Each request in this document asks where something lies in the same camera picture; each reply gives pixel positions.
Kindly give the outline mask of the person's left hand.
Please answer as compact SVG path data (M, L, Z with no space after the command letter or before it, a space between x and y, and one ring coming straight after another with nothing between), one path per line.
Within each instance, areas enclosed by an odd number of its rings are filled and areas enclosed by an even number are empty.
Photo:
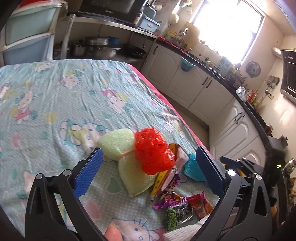
M114 222L111 222L105 233L104 233L104 237L108 240L108 241L123 241L122 239L122 235L121 232L119 231L119 229L115 226Z

